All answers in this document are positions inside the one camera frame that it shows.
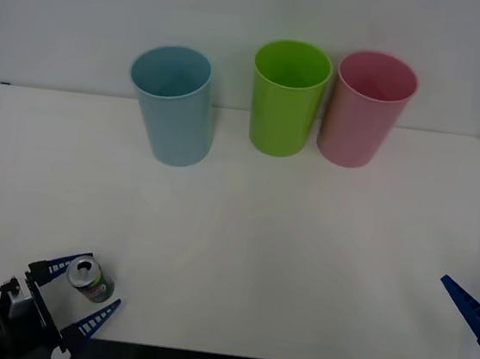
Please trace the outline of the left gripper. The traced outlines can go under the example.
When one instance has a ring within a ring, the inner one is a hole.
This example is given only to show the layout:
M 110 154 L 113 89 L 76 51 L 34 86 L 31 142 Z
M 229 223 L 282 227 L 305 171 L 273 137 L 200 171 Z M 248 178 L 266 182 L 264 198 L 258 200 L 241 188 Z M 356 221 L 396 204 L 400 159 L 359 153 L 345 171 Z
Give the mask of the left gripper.
M 25 274 L 25 280 L 29 292 L 32 295 L 34 305 L 41 317 L 42 338 L 49 349 L 60 348 L 69 350 L 72 354 L 87 343 L 92 336 L 103 326 L 104 323 L 113 315 L 115 310 L 121 305 L 121 300 L 117 299 L 109 303 L 106 307 L 90 314 L 78 322 L 69 324 L 60 330 L 53 322 L 53 317 L 47 308 L 42 294 L 41 287 L 53 282 L 57 277 L 63 275 L 70 266 L 70 263 L 79 257 L 91 256 L 92 253 L 80 253 L 66 257 L 59 257 L 54 260 L 41 260 L 31 263 L 29 271 Z

